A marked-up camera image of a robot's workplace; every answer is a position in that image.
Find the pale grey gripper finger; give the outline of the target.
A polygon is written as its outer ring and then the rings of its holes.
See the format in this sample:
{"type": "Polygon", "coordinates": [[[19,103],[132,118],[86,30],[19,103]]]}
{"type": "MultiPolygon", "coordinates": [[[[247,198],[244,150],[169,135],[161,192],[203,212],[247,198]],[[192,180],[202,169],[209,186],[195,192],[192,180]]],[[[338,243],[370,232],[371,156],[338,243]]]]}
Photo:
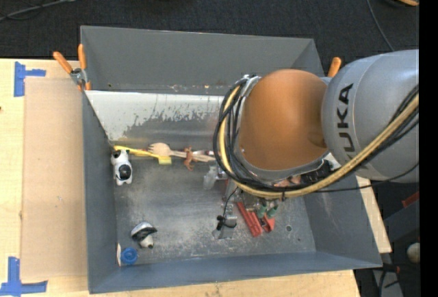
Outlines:
{"type": "Polygon", "coordinates": [[[225,188],[225,192],[222,198],[222,210],[226,211],[229,202],[235,196],[236,192],[239,190],[239,187],[236,185],[233,179],[229,179],[227,181],[227,185],[225,188]]]}
{"type": "Polygon", "coordinates": [[[216,218],[217,225],[216,228],[212,231],[212,235],[217,239],[229,239],[233,237],[234,228],[237,225],[237,216],[230,215],[219,215],[216,218]]]}

